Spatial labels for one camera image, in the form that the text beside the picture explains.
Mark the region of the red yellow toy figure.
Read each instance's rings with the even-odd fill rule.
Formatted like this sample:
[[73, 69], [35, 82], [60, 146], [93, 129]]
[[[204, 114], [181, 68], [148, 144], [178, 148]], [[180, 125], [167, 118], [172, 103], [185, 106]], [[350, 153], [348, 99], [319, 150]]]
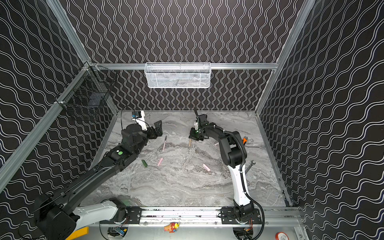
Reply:
[[175, 233], [180, 227], [179, 223], [172, 222], [164, 227], [164, 231], [168, 233]]

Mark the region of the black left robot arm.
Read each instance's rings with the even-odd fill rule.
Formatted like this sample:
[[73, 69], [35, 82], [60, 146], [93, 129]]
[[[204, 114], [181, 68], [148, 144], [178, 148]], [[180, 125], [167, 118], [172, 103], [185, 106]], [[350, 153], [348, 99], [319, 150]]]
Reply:
[[100, 221], [125, 223], [129, 216], [126, 205], [118, 199], [80, 207], [80, 203], [101, 184], [135, 161], [150, 139], [162, 136], [162, 121], [142, 130], [130, 124], [122, 130], [122, 142], [105, 154], [102, 160], [70, 185], [53, 194], [35, 199], [35, 224], [48, 240], [65, 240], [76, 230]]

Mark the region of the pink pen cap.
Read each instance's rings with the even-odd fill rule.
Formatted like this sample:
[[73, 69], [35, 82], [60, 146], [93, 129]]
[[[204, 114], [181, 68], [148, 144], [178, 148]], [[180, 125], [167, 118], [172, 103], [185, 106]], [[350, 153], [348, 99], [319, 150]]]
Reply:
[[158, 162], [158, 167], [162, 164], [164, 158], [160, 158], [159, 162]]
[[211, 171], [211, 169], [210, 169], [206, 164], [203, 164], [203, 167], [204, 167], [208, 172]]

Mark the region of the small steel spanner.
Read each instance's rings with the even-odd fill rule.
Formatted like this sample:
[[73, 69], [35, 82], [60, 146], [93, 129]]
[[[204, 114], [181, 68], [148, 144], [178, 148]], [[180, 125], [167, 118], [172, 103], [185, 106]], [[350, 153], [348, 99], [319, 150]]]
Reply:
[[245, 170], [245, 174], [247, 174], [250, 169], [255, 165], [256, 163], [254, 161], [251, 161], [250, 164], [247, 166], [246, 170]]

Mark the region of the pink pen cap left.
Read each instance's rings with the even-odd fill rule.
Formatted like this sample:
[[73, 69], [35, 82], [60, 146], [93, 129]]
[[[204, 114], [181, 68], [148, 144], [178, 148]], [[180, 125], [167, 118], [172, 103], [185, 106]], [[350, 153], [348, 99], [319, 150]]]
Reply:
[[164, 158], [160, 158], [159, 162], [158, 162], [158, 167], [162, 164]]

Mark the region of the pink pen cap right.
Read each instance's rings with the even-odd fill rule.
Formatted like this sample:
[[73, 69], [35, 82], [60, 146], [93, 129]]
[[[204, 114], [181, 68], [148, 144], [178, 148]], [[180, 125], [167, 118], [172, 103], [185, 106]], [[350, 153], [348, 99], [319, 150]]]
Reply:
[[208, 172], [211, 171], [211, 169], [210, 169], [206, 164], [203, 164], [203, 167], [204, 167]]

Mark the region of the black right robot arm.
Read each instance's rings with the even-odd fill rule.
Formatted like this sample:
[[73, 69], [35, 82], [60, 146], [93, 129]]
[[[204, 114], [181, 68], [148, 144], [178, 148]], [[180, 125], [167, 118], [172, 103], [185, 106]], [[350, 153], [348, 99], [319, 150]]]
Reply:
[[265, 214], [263, 207], [255, 201], [249, 194], [245, 164], [247, 151], [244, 141], [239, 132], [230, 132], [208, 121], [206, 114], [199, 114], [194, 109], [196, 120], [194, 127], [190, 130], [189, 139], [203, 141], [213, 138], [219, 143], [220, 154], [223, 163], [229, 168], [234, 187], [234, 214], [235, 219], [240, 223], [250, 222], [253, 215], [261, 220], [261, 225], [265, 225]]

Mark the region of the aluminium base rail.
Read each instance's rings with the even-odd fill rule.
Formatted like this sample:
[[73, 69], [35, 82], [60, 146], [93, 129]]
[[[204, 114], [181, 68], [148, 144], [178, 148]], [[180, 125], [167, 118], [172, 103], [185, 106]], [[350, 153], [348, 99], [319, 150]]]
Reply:
[[297, 208], [258, 209], [246, 220], [236, 220], [232, 207], [128, 207], [129, 219], [124, 227], [164, 227], [179, 223], [182, 227], [299, 227], [301, 214]]

